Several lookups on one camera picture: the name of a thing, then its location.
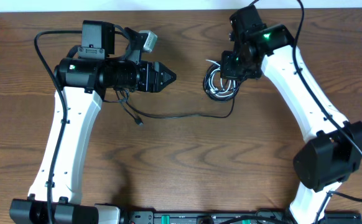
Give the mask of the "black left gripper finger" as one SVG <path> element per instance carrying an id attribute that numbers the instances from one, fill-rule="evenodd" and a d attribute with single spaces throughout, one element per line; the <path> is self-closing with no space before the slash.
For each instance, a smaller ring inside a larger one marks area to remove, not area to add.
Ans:
<path id="1" fill-rule="evenodd" d="M 160 76 L 159 77 L 159 91 L 162 91 L 168 85 L 176 81 L 176 76 Z"/>
<path id="2" fill-rule="evenodd" d="M 159 62 L 159 73 L 162 74 L 165 78 L 176 78 L 177 75 L 167 68 L 163 63 Z"/>

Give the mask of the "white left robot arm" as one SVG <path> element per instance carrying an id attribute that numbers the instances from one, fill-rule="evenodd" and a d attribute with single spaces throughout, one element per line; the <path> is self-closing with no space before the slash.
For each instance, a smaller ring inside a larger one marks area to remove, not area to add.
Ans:
<path id="1" fill-rule="evenodd" d="M 27 198 L 9 209 L 15 223 L 127 223 L 128 214 L 107 203 L 83 206 L 83 169 L 95 119 L 106 90 L 158 93 L 176 75 L 160 62 L 143 61 L 157 36 L 103 21 L 84 21 L 81 44 L 49 70 L 55 111 L 40 170 Z"/>

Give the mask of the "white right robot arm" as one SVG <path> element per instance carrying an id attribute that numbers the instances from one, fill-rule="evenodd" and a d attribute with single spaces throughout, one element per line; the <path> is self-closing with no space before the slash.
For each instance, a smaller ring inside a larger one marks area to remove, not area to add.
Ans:
<path id="1" fill-rule="evenodd" d="M 267 77 L 277 88 L 305 143 L 293 160 L 299 188 L 290 220 L 324 221 L 330 198 L 362 163 L 362 122 L 349 122 L 324 94 L 300 54 L 298 34 L 267 26 L 254 5 L 237 10 L 230 24 L 234 47 L 222 53 L 220 75 L 237 82 Z"/>

